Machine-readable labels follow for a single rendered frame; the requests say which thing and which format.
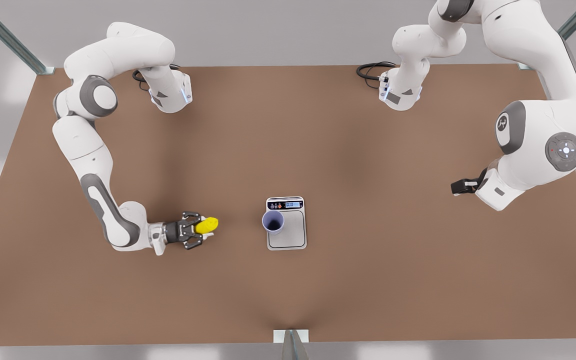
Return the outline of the grey digital kitchen scale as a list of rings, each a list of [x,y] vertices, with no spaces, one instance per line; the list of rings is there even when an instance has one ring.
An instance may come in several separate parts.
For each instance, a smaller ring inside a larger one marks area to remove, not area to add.
[[[271,251],[304,249],[307,246],[306,208],[301,196],[270,197],[265,201],[265,212],[281,211],[285,224],[276,235],[267,233],[267,248]]]

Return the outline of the lavender cup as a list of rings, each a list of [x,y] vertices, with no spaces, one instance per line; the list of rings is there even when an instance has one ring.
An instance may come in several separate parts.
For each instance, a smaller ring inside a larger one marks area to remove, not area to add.
[[[262,226],[268,235],[278,235],[284,227],[285,218],[280,210],[271,209],[262,217]]]

